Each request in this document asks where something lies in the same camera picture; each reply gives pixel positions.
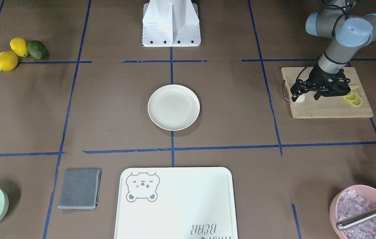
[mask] white round object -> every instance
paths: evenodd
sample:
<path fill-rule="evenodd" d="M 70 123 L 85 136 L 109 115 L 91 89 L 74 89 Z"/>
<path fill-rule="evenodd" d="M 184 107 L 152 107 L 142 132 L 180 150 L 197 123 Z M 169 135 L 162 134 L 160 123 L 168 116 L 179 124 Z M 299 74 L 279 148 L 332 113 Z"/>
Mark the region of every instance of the white round object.
<path fill-rule="evenodd" d="M 195 93 L 185 86 L 163 86 L 151 95 L 148 114 L 160 128 L 182 130 L 197 119 L 200 114 L 200 101 Z"/>
<path fill-rule="evenodd" d="M 294 103 L 303 103 L 306 99 L 306 94 L 302 94 L 299 97 L 297 97 L 297 100 Z"/>

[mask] white plate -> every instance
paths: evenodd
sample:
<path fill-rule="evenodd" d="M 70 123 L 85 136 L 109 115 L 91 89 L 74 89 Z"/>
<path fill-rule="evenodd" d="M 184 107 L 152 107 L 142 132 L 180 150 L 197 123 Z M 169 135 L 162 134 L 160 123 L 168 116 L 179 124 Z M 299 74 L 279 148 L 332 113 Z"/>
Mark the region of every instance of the white plate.
<path fill-rule="evenodd" d="M 232 174 L 223 167 L 128 168 L 114 239 L 238 239 Z"/>
<path fill-rule="evenodd" d="M 151 120 L 165 130 L 182 130 L 200 114 L 200 101 L 185 86 L 167 85 L 157 89 L 148 101 Z"/>

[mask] white cutting board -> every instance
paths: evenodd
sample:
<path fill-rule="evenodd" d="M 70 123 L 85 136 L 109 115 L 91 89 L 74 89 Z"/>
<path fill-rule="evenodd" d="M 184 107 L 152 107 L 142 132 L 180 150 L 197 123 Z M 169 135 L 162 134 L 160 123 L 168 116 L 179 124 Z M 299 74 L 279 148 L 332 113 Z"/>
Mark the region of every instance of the white cutting board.
<path fill-rule="evenodd" d="M 128 168 L 114 239 L 238 239 L 227 168 Z"/>

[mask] folded towel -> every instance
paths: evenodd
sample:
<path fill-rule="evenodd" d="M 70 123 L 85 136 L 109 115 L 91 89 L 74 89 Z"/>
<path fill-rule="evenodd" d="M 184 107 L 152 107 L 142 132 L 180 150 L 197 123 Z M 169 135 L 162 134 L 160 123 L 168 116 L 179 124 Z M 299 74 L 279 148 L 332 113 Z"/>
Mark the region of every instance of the folded towel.
<path fill-rule="evenodd" d="M 100 168 L 66 169 L 58 208 L 95 209 L 100 193 L 100 179 Z"/>

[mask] bear drawing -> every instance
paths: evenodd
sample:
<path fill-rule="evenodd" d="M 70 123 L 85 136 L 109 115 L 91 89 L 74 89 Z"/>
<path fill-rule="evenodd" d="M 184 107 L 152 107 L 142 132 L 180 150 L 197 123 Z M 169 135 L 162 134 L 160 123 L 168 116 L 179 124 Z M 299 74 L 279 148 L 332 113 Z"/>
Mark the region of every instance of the bear drawing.
<path fill-rule="evenodd" d="M 126 199 L 134 202 L 136 199 L 145 199 L 148 201 L 157 200 L 157 186 L 160 178 L 156 173 L 131 173 L 126 179 L 127 188 L 129 189 Z"/>

